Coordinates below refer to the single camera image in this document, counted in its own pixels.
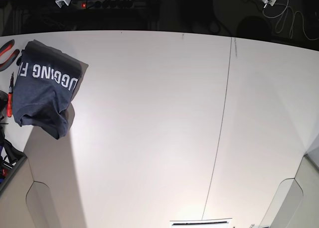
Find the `red handled screwdriver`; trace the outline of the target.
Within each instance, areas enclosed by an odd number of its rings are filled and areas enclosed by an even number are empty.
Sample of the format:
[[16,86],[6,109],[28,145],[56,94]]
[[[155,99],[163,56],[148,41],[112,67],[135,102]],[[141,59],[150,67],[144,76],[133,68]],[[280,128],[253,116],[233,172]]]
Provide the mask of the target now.
[[7,102],[7,117],[12,116],[12,100],[13,100],[13,87],[14,87],[14,72],[12,72],[9,84],[9,91],[8,91],[8,102]]

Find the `black power strip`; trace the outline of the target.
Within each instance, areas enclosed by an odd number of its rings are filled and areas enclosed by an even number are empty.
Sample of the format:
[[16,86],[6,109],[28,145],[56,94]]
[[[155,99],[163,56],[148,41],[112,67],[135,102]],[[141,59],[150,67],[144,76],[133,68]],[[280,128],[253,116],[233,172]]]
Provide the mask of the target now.
[[73,0],[77,9],[131,9],[133,0]]

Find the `blue t-shirt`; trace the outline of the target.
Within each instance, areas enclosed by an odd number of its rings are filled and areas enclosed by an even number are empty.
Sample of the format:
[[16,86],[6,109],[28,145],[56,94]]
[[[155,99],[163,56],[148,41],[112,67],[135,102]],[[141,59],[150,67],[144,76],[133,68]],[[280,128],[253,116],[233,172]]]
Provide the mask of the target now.
[[38,126],[55,139],[69,128],[67,109],[89,67],[37,40],[27,43],[19,59],[12,115],[19,126]]

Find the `black thin rod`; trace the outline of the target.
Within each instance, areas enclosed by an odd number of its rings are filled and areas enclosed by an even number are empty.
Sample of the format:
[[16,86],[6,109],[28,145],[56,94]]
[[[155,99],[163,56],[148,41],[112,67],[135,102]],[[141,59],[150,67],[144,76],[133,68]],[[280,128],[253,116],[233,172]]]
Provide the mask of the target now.
[[232,219],[170,221],[171,228],[229,228]]

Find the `black bag with items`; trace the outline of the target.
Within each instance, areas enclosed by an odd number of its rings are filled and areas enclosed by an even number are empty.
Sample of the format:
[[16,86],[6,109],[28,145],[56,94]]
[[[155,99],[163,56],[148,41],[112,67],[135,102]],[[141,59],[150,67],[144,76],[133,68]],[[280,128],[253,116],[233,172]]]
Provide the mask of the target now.
[[8,94],[0,92],[0,192],[3,192],[11,180],[17,174],[21,166],[27,159],[27,156],[17,150],[11,142],[5,138],[4,109],[8,103]]

